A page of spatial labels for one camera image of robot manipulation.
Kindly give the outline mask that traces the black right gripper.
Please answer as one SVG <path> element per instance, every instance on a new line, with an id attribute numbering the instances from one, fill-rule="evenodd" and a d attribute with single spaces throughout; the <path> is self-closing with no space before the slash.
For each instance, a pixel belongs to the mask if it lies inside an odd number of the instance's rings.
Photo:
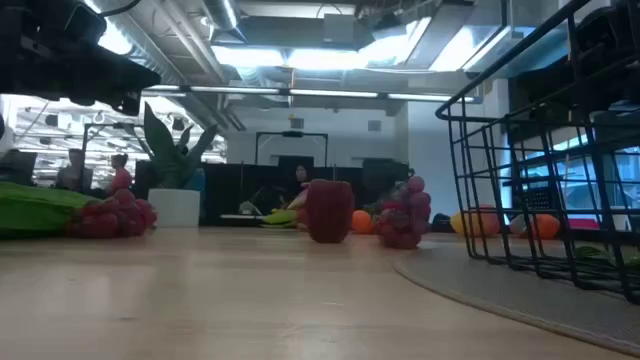
<path id="1" fill-rule="evenodd" d="M 580 76 L 576 103 L 608 109 L 640 107 L 640 3 L 615 3 L 586 15 L 577 27 Z"/>

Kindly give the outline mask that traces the red grape bunch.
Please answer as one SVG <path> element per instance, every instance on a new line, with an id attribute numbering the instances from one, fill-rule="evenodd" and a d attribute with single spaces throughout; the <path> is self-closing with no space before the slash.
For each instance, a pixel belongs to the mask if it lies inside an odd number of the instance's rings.
<path id="1" fill-rule="evenodd" d="M 119 189 L 105 200 L 92 200 L 79 208 L 66 225 L 76 238 L 129 238 L 142 236 L 155 226 L 152 205 L 128 189 Z"/>

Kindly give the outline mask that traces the pink dragon fruit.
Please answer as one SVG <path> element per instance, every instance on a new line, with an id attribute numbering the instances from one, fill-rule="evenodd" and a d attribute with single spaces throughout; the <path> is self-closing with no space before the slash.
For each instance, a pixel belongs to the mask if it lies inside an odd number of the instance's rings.
<path id="1" fill-rule="evenodd" d="M 308 189 L 303 189 L 285 208 L 274 210 L 262 219 L 262 227 L 287 228 L 307 231 L 306 200 Z"/>

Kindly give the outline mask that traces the red-yellow mango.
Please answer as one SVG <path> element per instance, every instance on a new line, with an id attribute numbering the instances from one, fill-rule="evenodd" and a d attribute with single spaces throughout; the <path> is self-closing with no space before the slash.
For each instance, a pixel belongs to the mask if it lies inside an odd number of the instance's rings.
<path id="1" fill-rule="evenodd" d="M 469 213 L 458 212 L 450 218 L 454 232 L 461 236 L 492 237 L 500 232 L 500 224 L 497 210 L 490 205 L 481 205 L 479 211 L 472 209 Z"/>

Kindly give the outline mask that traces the dark red apple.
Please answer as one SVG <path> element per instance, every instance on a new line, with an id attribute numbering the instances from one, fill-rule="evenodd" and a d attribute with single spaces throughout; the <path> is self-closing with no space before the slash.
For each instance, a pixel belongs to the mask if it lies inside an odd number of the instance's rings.
<path id="1" fill-rule="evenodd" d="M 307 229 L 311 239 L 322 244 L 341 243 L 351 229 L 354 196 L 351 184 L 313 180 L 305 202 Z"/>

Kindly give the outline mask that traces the purple-red grape bunch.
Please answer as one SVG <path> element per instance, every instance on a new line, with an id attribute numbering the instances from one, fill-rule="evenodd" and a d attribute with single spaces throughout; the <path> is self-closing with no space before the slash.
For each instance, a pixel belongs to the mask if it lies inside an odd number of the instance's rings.
<path id="1" fill-rule="evenodd" d="M 431 197 L 420 176 L 398 182 L 377 204 L 374 233 L 390 249 L 414 250 L 430 229 Z"/>

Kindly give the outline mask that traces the person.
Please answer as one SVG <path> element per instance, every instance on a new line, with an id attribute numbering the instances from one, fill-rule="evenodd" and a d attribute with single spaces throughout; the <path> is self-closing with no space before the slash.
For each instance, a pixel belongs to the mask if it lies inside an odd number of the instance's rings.
<path id="1" fill-rule="evenodd" d="M 307 169 L 303 165 L 298 165 L 295 169 L 295 181 L 290 186 L 293 197 L 286 206 L 287 210 L 297 210 L 305 205 L 310 182 Z"/>
<path id="2" fill-rule="evenodd" d="M 130 188 L 132 184 L 132 176 L 126 169 L 127 162 L 127 154 L 117 154 L 111 157 L 111 167 L 114 170 L 114 175 L 107 187 L 107 193 L 109 195 L 113 195 L 119 190 Z"/>
<path id="3" fill-rule="evenodd" d="M 80 149 L 68 151 L 69 164 L 61 168 L 54 183 L 55 188 L 84 192 L 91 188 L 93 170 L 83 167 L 83 153 Z"/>

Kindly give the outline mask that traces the green plant in white pot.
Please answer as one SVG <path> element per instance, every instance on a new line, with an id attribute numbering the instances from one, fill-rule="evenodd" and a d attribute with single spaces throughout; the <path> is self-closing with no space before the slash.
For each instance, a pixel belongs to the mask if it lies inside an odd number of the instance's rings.
<path id="1" fill-rule="evenodd" d="M 216 125 L 206 128 L 196 143 L 189 146 L 191 129 L 185 129 L 175 142 L 169 128 L 145 102 L 144 138 L 140 138 L 134 129 L 130 131 L 148 155 L 158 178 L 148 193 L 148 202 L 157 216 L 156 227 L 194 228 L 199 225 L 200 190 L 188 189 L 187 185 L 201 167 L 202 155 L 214 142 L 218 129 Z"/>

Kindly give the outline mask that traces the dark monitor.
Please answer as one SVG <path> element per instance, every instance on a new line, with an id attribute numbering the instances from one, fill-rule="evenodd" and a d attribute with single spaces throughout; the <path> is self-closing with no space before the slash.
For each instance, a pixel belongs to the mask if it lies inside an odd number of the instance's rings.
<path id="1" fill-rule="evenodd" d="M 32 185 L 37 154 L 10 149 L 0 157 L 0 182 Z"/>

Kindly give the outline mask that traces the black room partition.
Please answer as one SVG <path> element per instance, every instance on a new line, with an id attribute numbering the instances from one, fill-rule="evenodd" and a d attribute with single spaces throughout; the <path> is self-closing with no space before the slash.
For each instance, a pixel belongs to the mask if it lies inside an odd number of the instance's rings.
<path id="1" fill-rule="evenodd" d="M 262 214 L 282 208 L 293 195 L 295 169 L 303 165 L 310 180 L 343 181 L 351 184 L 355 207 L 376 202 L 396 183 L 408 180 L 413 169 L 392 159 L 366 159 L 361 167 L 315 167 L 303 157 L 287 160 L 278 166 L 253 164 L 208 164 L 204 167 L 206 187 L 200 224 L 203 226 L 243 226 L 254 221 L 225 220 L 222 214 L 240 214 L 239 205 L 252 202 Z"/>

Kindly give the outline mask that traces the green leafy vegetable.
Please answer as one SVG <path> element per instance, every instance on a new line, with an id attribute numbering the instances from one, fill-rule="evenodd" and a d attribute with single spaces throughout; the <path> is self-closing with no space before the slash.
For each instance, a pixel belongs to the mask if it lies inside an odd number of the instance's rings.
<path id="1" fill-rule="evenodd" d="M 95 198 L 62 189 L 0 182 L 0 240 L 58 236 Z"/>

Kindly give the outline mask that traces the grey ceiling unit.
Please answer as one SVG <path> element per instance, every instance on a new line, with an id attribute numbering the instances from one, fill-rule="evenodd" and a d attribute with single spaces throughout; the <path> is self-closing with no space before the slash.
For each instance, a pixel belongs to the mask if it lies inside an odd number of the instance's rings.
<path id="1" fill-rule="evenodd" d="M 353 47 L 356 43 L 356 26 L 352 15 L 323 15 L 323 43 L 336 47 Z"/>

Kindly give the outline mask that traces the round grey placemat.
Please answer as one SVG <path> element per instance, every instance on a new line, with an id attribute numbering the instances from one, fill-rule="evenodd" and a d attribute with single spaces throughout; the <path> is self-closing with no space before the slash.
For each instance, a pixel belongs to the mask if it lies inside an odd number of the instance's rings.
<path id="1" fill-rule="evenodd" d="M 451 242 L 424 241 L 394 268 L 461 304 L 640 358 L 640 305 L 619 295 L 475 260 Z"/>

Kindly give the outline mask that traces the silver ventilation duct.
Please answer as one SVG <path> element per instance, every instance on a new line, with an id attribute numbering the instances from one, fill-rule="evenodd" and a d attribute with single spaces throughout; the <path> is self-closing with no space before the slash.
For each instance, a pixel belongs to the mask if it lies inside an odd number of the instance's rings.
<path id="1" fill-rule="evenodd" d="M 211 42 L 220 36 L 240 43 L 246 42 L 246 37 L 239 29 L 239 10 L 235 0 L 202 0 L 202 3 L 209 22 Z"/>

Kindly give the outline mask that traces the black stand frame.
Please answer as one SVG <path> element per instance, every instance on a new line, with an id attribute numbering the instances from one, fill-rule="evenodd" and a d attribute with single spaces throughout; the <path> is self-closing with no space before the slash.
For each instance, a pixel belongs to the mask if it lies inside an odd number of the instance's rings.
<path id="1" fill-rule="evenodd" d="M 276 132 L 276 131 L 258 131 L 255 133 L 255 139 L 254 139 L 254 164 L 258 165 L 259 164 L 259 153 L 260 153 L 260 146 L 259 146 L 259 141 L 260 138 L 262 136 L 266 136 L 266 135 L 273 135 L 273 136 L 280 136 L 280 137 L 284 137 L 284 138 L 304 138 L 304 137 L 319 137 L 322 138 L 325 142 L 324 145 L 324 167 L 329 167 L 328 164 L 328 149 L 329 149 L 329 135 L 327 133 L 310 133 L 310 132 L 302 132 L 302 131 L 294 131 L 294 130 L 289 130 L 289 131 L 282 131 L 282 132 Z"/>

